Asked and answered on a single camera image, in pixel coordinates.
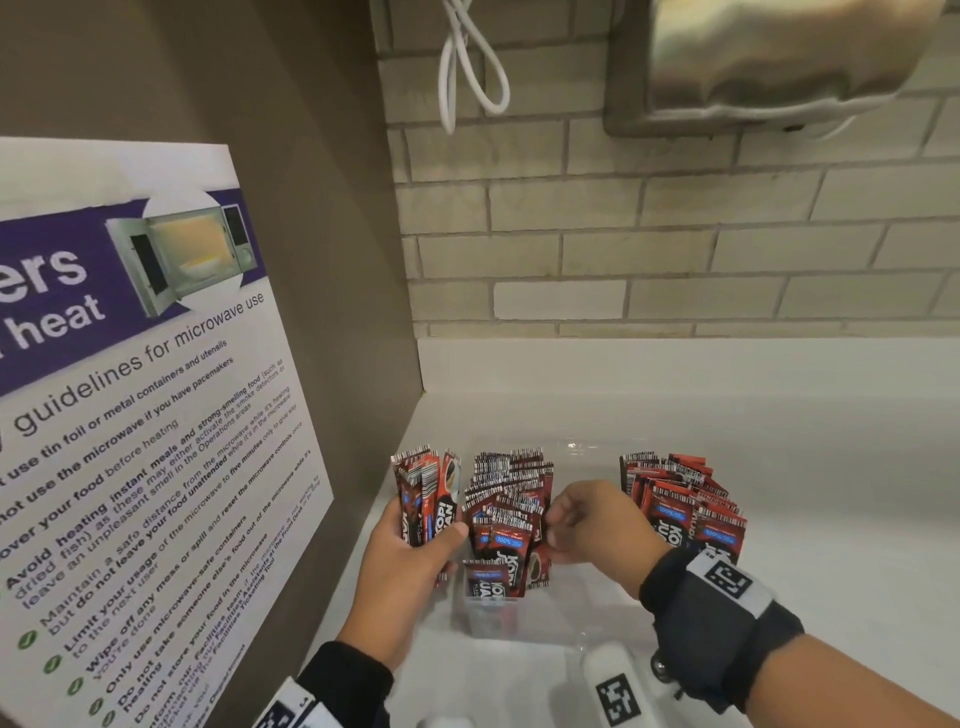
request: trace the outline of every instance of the backsplash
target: backsplash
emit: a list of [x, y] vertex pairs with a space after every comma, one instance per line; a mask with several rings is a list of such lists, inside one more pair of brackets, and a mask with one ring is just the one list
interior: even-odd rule
[[610, 138], [610, 0], [471, 14], [513, 102], [485, 118], [461, 80], [451, 137], [441, 3], [372, 0], [417, 336], [960, 335], [960, 14], [824, 141]]

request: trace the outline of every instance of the microwave door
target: microwave door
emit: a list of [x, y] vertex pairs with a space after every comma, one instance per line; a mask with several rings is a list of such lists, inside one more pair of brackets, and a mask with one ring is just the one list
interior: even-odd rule
[[159, 316], [177, 299], [177, 295], [163, 272], [146, 221], [114, 218], [107, 220], [107, 231], [143, 310], [151, 318]]
[[244, 225], [240, 206], [225, 205], [223, 211], [237, 264], [241, 271], [251, 271], [256, 268], [256, 257], [253, 255], [253, 245], [247, 235], [247, 226]]

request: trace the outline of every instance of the person's left hand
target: person's left hand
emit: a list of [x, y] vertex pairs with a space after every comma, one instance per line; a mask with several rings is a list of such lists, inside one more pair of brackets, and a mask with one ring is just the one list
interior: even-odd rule
[[396, 670], [410, 651], [414, 627], [437, 574], [467, 537], [452, 523], [424, 546], [400, 538], [400, 499], [390, 499], [364, 551], [353, 606], [337, 641]]

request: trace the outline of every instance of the poster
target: poster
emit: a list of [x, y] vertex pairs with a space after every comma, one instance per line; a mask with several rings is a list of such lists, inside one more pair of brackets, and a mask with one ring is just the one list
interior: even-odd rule
[[0, 710], [202, 725], [332, 498], [227, 148], [0, 138]]

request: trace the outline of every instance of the stainless steel appliance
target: stainless steel appliance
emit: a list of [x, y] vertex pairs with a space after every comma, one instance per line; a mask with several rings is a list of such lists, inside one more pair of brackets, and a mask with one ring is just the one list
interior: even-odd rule
[[237, 205], [107, 220], [107, 230], [148, 316], [256, 267]]
[[910, 77], [944, 0], [622, 0], [604, 126], [666, 136], [842, 119]]

